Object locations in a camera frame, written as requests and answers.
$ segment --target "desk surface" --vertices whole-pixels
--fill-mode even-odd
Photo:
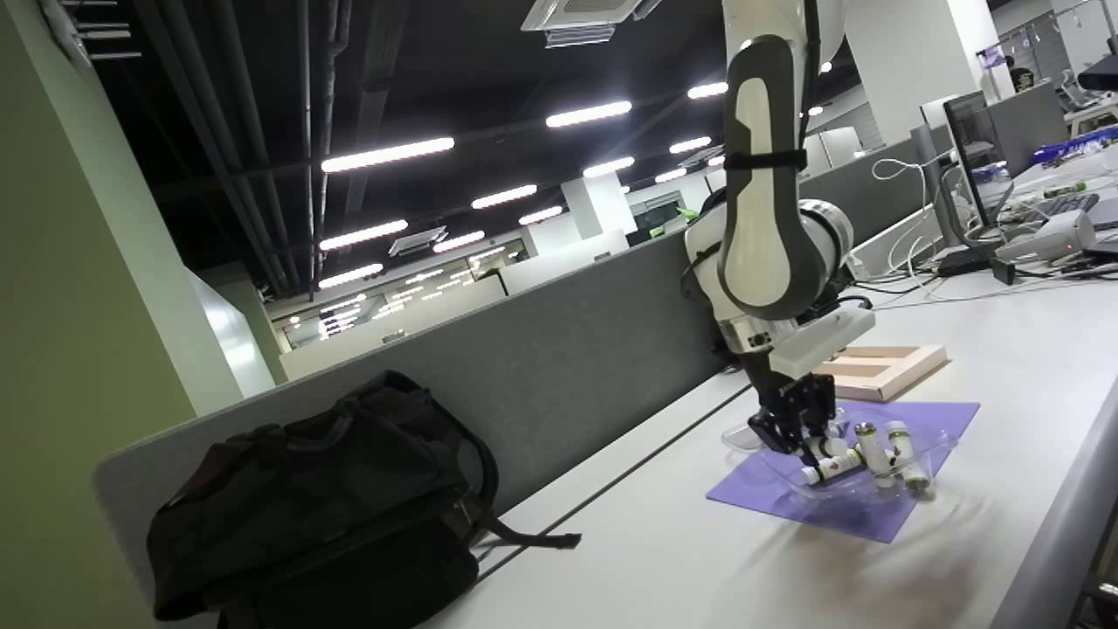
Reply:
[[[739,396],[566,522],[578,552],[521,552],[435,629],[742,629],[742,626],[994,626],[1053,501],[1118,378],[1118,287],[966,275],[882,311],[867,342],[943,342],[950,368],[905,400],[983,401],[896,544],[873,544],[706,501],[742,453],[720,435],[755,412]],[[731,400],[735,378],[693,396]],[[655,421],[598,460],[625,459]],[[552,526],[594,459],[514,512]]]

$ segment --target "office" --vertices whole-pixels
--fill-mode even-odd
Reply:
[[[145,464],[153,464],[161,452],[138,452],[132,445],[163,445],[169,431],[198,437],[193,431],[210,428],[219,428],[210,437],[234,437],[237,431],[225,431],[219,421],[230,410],[244,410],[237,407],[241,400],[266,392],[274,407],[259,412],[264,423],[301,421],[333,407],[374,368],[402,363],[501,453],[501,508],[514,512],[512,526],[537,532],[562,522],[562,532],[585,532],[580,552],[616,552],[609,568],[594,568],[609,585],[580,580],[585,575],[571,575],[578,563],[548,552],[521,552],[501,569],[505,585],[571,585],[571,598],[580,605],[556,617],[552,621],[559,626],[611,618],[598,605],[619,592],[646,592],[679,605],[672,612],[649,610],[634,621],[649,618],[646,626],[655,626],[655,617],[672,626],[689,626],[689,618],[706,626],[735,621],[742,617],[735,617],[731,592],[760,592],[768,578],[792,580],[816,555],[856,555],[849,534],[706,501],[735,473],[717,470],[731,459],[720,441],[722,423],[748,421],[760,410],[755,392],[745,392],[745,374],[720,374],[722,336],[706,307],[706,290],[698,283],[683,290],[679,283],[689,271],[683,230],[703,212],[706,197],[728,182],[728,160],[735,173],[735,155],[722,149],[722,117],[739,94],[731,94],[722,69],[720,5],[683,6],[663,0],[646,24],[619,24],[616,47],[634,43],[649,52],[636,67],[636,82],[609,82],[611,69],[625,69],[625,52],[609,60],[594,47],[548,52],[544,35],[521,35],[530,5],[519,5],[492,24],[476,24],[478,19],[459,5],[438,11],[416,5],[404,14],[393,14],[388,5],[352,5],[351,52],[337,60],[339,110],[333,121],[321,110],[329,57],[310,67],[310,147],[303,147],[301,119],[301,40],[286,40],[301,24],[297,6],[275,11],[275,24],[244,5],[187,6],[161,0],[127,5],[124,11],[99,6],[105,14],[81,14],[96,11],[96,5],[70,6],[66,14],[76,14],[76,20],[127,20],[130,31],[130,40],[87,40],[87,57],[102,60],[81,67],[55,50],[40,5],[4,5],[0,60],[9,89],[0,121],[9,147],[18,147],[4,149],[0,160],[4,287],[14,293],[4,304],[12,336],[4,338],[9,378],[0,400],[9,437],[0,459],[9,470],[4,498],[18,502],[0,534],[0,548],[12,555],[4,563],[9,580],[18,585],[0,598],[4,618],[14,626],[149,626],[149,603],[138,587],[145,559],[132,555],[132,544],[145,544],[140,501],[105,502],[105,498],[127,494],[156,508],[188,480],[205,445],[196,441],[198,452],[188,453],[193,460],[179,460],[182,470],[148,470],[145,477],[156,480],[149,487],[130,470],[140,464],[130,453],[145,453]],[[237,47],[219,24],[234,20],[225,11],[234,11],[244,67],[230,57]],[[1011,67],[980,63],[980,52],[997,60],[988,50],[1000,43],[1000,24],[1017,67],[1028,67],[1039,83],[1050,77],[1053,91],[1046,94],[1064,97],[1054,89],[1069,89],[1065,69],[1085,73],[1109,57],[1104,5],[1085,5],[1079,11],[1089,14],[1017,0],[997,11],[983,5],[887,5],[873,11],[849,5],[844,20],[845,47],[835,47],[835,57],[819,63],[816,89],[804,94],[816,141],[809,141],[802,197],[844,208],[856,246],[871,246],[856,264],[856,275],[878,290],[861,290],[878,302],[878,329],[861,342],[948,345],[950,368],[913,387],[905,401],[983,407],[960,446],[940,470],[936,502],[917,508],[896,544],[871,544],[878,548],[873,555],[884,555],[878,580],[901,580],[901,548],[917,532],[925,532],[922,559],[936,555],[932,526],[936,513],[955,508],[950,501],[1003,498],[980,501],[988,508],[983,513],[1000,513],[1003,522],[980,519],[970,528],[1005,526],[1022,534],[1011,534],[1005,544],[984,544],[976,534],[976,544],[960,539],[959,548],[976,552],[983,544],[1015,555],[1015,563],[997,575],[980,569],[976,580],[988,587],[980,587],[976,598],[943,596],[943,610],[980,626],[1000,617],[1005,592],[1017,585],[1017,568],[1028,568],[1039,532],[1050,532],[1046,522],[1065,498],[1065,484],[1078,480],[1079,460],[1089,460],[1085,445],[1104,445],[1094,431],[1104,428],[1104,400],[1118,378],[1109,363],[1115,331],[1104,315],[1087,318],[1085,311],[1109,311],[1113,293],[1102,281],[1069,281],[1069,272],[1087,272],[1089,267],[1064,267],[1087,246],[1085,239],[1078,241],[1085,234],[1078,221],[1059,230],[1054,259],[1050,250],[1043,264],[1011,259],[1025,275],[1015,287],[1003,287],[988,271],[918,287],[948,259],[940,259],[943,246],[936,239],[948,239],[943,230],[950,229],[940,221],[950,212],[943,212],[948,204],[929,208],[936,187],[922,187],[925,177],[913,174],[913,167],[882,166],[878,149],[901,166],[918,166],[913,128],[925,121],[922,104],[940,97],[983,91],[994,119],[1015,112]],[[1025,52],[1025,35],[1030,47],[1039,47],[1039,35],[1050,43],[1050,31],[1043,31],[1050,24],[1046,14],[1053,14],[1053,31],[1065,43],[1065,67],[1053,63],[1059,52]],[[449,50],[460,43],[464,52],[455,57],[472,67],[455,67],[452,73],[449,60],[435,57],[435,43],[410,35],[427,20],[444,24],[435,43]],[[310,50],[321,50],[329,24],[333,14],[316,5]],[[385,69],[377,60],[388,52],[372,50],[357,24],[365,31],[374,24],[402,31],[394,50],[398,67],[410,73],[398,82],[377,73]],[[887,63],[913,60],[901,57],[905,50],[943,43],[943,57],[929,57],[932,67]],[[526,60],[512,83],[487,83],[487,69],[501,63],[495,52]],[[252,94],[241,91],[241,69],[252,77]],[[526,83],[552,83],[556,94],[527,94]],[[1078,137],[1109,133],[1109,101],[1094,101],[1102,94],[1065,94],[1072,101],[1085,97],[1087,117],[1069,117]],[[476,110],[459,119],[449,101]],[[955,137],[948,128],[932,133],[932,147],[940,142],[955,142]],[[339,173],[345,160],[329,158],[361,158],[368,166]],[[1022,174],[1015,167],[1005,174],[1000,167],[983,173],[988,166],[1000,160],[976,160],[976,182],[988,187]],[[1017,200],[1005,200],[1005,210],[1017,210],[1015,204],[1043,204],[1025,197],[1046,197],[1069,177],[1069,187],[1085,182],[1087,193],[1096,193],[1096,210],[1109,210],[1102,166],[1069,160],[1065,167],[1017,182]],[[959,229],[967,234],[983,225],[983,210],[967,204],[980,187],[966,187],[966,173],[948,173],[943,177],[940,193],[948,190]],[[948,304],[980,293],[984,302],[970,307]],[[1054,368],[1043,363],[1053,354],[1059,374],[1078,374],[1078,381],[1053,384],[1054,374],[1050,378],[1050,372]],[[476,372],[449,372],[449,363],[464,361]],[[1003,378],[1005,384],[984,378],[1000,368],[1015,374]],[[1059,396],[1022,401],[1022,392],[1050,387]],[[600,480],[566,477],[578,464],[591,464],[586,453],[598,453]],[[1005,473],[980,464],[994,459],[1028,460],[1039,480],[1015,484]],[[663,480],[657,487],[662,501],[636,512],[640,498],[655,494],[655,480]],[[578,501],[537,498],[548,484],[575,484],[566,498]],[[672,592],[672,598],[672,569],[662,575],[663,580],[657,575],[625,580],[636,555],[625,555],[625,544],[594,539],[594,528],[622,532],[636,519],[662,512],[683,513],[683,522],[663,532],[655,528],[649,539],[663,541],[672,532],[696,532],[689,534],[696,539],[696,568],[689,563],[693,575],[679,578],[689,592]],[[792,544],[792,552],[748,563],[762,541]],[[988,563],[959,559],[950,568],[970,575]],[[519,610],[490,592],[501,587],[487,580],[460,603],[464,610],[449,612],[449,621],[476,617],[484,626],[487,618],[490,626],[530,626],[526,621],[537,612],[530,596]],[[863,598],[867,610],[890,603],[871,592]],[[824,587],[809,592],[802,603],[796,610],[804,612],[827,610]]]

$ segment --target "robotic arm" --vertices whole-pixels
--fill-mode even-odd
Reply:
[[[804,91],[840,50],[835,0],[728,0],[731,121],[728,208],[689,230],[696,275],[760,387],[753,431],[782,453],[802,453],[812,484],[861,470],[852,446],[827,435],[835,381],[816,374],[873,325],[845,304],[852,229],[827,204],[802,204]]]

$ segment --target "black ceiling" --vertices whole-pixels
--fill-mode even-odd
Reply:
[[[591,160],[634,155],[634,187],[679,166],[669,142],[720,137],[722,104],[684,91],[722,69],[720,0],[663,0],[611,47],[544,52],[521,20],[530,0],[127,0],[145,60],[99,63],[130,142],[193,271],[244,264],[274,293],[388,264],[374,241],[310,257],[339,234],[404,217],[414,230],[512,230]],[[816,83],[824,101],[856,69],[849,52]],[[556,110],[629,97],[622,121],[552,133]],[[455,155],[339,174],[318,160],[452,133]],[[484,193],[537,182],[541,197],[490,212]]]

